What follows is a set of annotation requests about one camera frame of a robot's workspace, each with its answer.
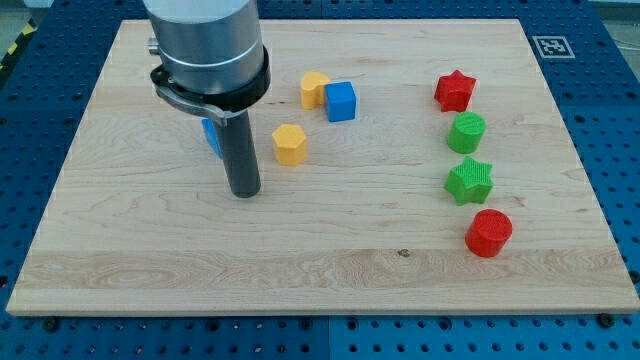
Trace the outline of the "black clamp ring mount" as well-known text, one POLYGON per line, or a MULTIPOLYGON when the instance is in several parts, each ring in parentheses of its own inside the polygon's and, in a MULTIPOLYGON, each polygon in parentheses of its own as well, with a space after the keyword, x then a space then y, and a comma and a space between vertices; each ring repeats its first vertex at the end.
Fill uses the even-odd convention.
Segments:
POLYGON ((148 50, 161 59, 150 73, 157 95, 222 127, 244 114, 270 86, 269 53, 260 38, 246 44, 151 38, 148 50))

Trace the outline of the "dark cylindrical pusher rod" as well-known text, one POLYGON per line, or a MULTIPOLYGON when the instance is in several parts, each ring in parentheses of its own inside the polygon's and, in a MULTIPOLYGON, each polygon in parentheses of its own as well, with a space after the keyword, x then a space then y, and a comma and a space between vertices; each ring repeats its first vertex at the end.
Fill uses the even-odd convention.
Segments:
POLYGON ((239 198, 256 195, 261 187, 249 114, 246 110, 216 125, 222 159, 231 192, 239 198))

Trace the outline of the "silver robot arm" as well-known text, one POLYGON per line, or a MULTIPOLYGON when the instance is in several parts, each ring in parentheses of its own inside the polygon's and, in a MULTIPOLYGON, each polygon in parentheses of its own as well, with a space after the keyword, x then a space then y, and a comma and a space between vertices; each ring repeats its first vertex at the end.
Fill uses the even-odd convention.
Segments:
POLYGON ((261 188, 248 108, 270 86, 270 58, 254 0, 144 0, 161 64, 150 73, 172 107, 208 121, 231 192, 261 188))

